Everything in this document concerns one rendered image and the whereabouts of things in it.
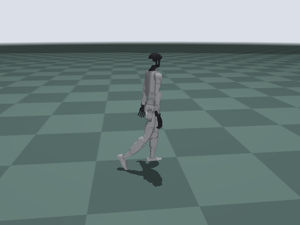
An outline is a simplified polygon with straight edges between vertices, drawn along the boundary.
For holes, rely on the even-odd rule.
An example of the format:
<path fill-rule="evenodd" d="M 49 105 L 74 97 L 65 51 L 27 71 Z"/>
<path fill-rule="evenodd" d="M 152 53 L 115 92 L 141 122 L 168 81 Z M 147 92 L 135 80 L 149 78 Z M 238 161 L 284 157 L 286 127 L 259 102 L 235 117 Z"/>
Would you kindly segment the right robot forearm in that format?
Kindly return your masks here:
<path fill-rule="evenodd" d="M 161 92 L 158 92 L 157 94 L 156 94 L 156 97 L 155 97 L 155 99 L 154 99 L 154 101 L 155 101 L 155 107 L 154 107 L 154 111 L 157 111 L 158 112 L 158 114 L 160 114 L 160 102 L 161 102 L 161 97 L 162 97 L 162 93 Z M 154 112 L 155 113 L 155 112 Z"/>

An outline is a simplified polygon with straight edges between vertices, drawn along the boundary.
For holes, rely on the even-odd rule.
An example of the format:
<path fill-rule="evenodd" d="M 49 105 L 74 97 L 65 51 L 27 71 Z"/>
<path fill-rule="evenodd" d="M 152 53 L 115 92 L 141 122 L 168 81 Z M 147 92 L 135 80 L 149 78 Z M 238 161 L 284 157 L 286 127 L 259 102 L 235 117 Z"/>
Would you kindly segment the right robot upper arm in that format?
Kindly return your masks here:
<path fill-rule="evenodd" d="M 162 81 L 162 74 L 155 72 L 154 73 L 154 80 L 155 80 L 155 96 L 159 91 L 159 89 L 161 88 L 161 81 Z"/>

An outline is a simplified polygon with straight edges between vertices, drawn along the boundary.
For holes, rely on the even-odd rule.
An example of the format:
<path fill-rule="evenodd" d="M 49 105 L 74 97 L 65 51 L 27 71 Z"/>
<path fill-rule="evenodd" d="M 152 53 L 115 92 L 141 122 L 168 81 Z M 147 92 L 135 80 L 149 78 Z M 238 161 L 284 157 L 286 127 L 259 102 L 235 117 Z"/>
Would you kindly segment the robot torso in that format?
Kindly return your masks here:
<path fill-rule="evenodd" d="M 149 97 L 147 99 L 147 102 L 144 105 L 144 112 L 146 112 L 148 109 L 152 109 L 154 112 L 154 107 L 155 107 L 155 80 L 154 80 L 154 73 L 160 73 L 155 69 L 154 71 L 146 71 L 145 75 L 145 95 Z"/>

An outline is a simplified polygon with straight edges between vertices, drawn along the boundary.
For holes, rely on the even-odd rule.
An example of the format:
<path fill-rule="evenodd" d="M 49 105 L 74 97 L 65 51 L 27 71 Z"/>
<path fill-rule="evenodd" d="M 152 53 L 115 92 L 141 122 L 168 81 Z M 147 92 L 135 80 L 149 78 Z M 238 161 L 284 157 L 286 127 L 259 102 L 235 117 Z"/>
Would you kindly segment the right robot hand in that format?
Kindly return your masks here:
<path fill-rule="evenodd" d="M 158 121 L 158 127 L 156 127 L 156 128 L 158 128 L 158 129 L 160 129 L 162 127 L 162 119 L 161 119 L 160 115 L 161 114 L 158 114 L 158 112 L 155 111 L 155 116 L 157 116 L 157 121 Z"/>

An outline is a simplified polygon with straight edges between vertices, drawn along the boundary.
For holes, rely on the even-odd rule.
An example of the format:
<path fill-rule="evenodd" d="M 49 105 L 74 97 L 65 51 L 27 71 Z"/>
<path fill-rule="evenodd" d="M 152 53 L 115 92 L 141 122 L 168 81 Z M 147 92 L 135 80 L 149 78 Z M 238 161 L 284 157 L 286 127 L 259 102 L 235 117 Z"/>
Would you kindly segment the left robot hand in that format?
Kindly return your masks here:
<path fill-rule="evenodd" d="M 140 113 L 141 112 L 141 113 Z M 139 111 L 139 113 L 138 113 L 138 115 L 140 114 L 140 116 L 141 116 L 141 114 L 142 114 L 142 116 L 144 117 L 144 115 L 145 115 L 145 112 L 144 112 L 144 105 L 141 105 L 141 107 L 140 107 L 140 111 Z M 139 116 L 139 117 L 140 117 Z M 142 117 L 141 116 L 141 117 Z"/>

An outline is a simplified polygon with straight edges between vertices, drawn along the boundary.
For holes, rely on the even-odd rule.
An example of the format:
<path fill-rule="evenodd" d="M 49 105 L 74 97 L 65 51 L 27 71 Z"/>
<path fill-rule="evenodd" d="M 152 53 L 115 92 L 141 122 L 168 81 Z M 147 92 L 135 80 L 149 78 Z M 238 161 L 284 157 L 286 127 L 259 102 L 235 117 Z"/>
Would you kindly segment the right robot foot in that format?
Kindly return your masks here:
<path fill-rule="evenodd" d="M 118 154 L 117 157 L 118 157 L 118 159 L 120 160 L 120 162 L 121 162 L 123 168 L 124 168 L 125 170 L 128 170 L 129 168 L 128 168 L 128 165 L 127 165 L 127 160 L 124 161 L 124 159 L 123 159 L 124 155 L 123 155 L 123 154 Z"/>

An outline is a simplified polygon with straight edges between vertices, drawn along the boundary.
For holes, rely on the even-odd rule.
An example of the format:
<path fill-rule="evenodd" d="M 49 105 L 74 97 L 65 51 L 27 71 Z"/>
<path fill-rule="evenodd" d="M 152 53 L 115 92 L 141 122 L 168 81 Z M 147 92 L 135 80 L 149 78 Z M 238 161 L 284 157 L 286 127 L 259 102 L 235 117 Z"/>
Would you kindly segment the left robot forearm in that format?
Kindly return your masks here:
<path fill-rule="evenodd" d="M 142 90 L 142 105 L 145 105 L 146 100 L 147 100 L 147 96 L 145 95 L 145 91 Z"/>

